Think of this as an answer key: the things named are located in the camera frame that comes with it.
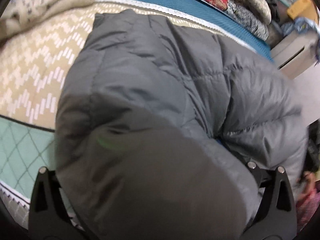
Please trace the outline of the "person's right hand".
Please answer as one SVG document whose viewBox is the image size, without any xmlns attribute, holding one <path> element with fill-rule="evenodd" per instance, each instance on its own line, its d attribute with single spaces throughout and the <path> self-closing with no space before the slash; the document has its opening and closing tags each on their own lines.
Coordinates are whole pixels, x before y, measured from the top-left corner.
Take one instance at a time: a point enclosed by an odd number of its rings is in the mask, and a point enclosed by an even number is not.
<svg viewBox="0 0 320 240">
<path fill-rule="evenodd" d="M 316 175 L 313 172 L 305 171 L 303 173 L 303 189 L 300 193 L 300 197 L 303 198 L 304 196 L 308 195 L 314 188 L 316 183 Z"/>
</svg>

